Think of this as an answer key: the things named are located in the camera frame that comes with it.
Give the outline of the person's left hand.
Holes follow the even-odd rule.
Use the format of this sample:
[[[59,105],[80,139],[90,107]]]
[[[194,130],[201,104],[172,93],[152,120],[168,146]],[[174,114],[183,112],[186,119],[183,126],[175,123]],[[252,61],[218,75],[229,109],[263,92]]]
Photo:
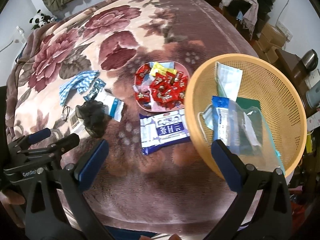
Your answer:
[[[19,227],[24,228],[23,221],[16,215],[13,206],[23,205],[25,203],[25,198],[11,190],[1,191],[1,203],[7,211],[8,215],[11,217],[13,222]]]

